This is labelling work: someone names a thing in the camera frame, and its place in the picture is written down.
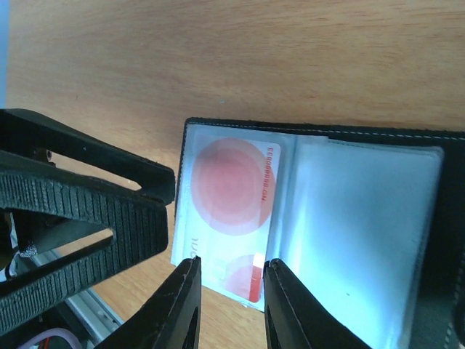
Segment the black leather card holder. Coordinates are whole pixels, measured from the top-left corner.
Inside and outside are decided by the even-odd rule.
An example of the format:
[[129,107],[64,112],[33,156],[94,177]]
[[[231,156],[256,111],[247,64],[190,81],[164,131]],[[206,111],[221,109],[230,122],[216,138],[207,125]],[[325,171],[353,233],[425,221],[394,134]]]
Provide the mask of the black leather card holder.
[[370,348],[464,346],[464,133],[190,118],[285,146],[280,259]]

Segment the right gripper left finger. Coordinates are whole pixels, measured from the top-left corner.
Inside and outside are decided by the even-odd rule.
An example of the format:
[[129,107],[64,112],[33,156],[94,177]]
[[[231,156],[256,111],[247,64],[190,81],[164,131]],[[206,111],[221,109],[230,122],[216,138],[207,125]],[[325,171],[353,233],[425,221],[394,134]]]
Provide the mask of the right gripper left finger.
[[201,324],[201,258],[186,258],[147,302],[98,348],[197,348]]

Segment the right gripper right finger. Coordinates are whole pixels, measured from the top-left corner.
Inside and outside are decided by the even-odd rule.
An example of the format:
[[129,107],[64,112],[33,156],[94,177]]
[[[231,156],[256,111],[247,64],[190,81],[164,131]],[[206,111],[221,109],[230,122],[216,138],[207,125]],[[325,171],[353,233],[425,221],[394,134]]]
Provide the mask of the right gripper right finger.
[[284,261],[267,261],[263,281],[268,348],[368,347],[317,301]]

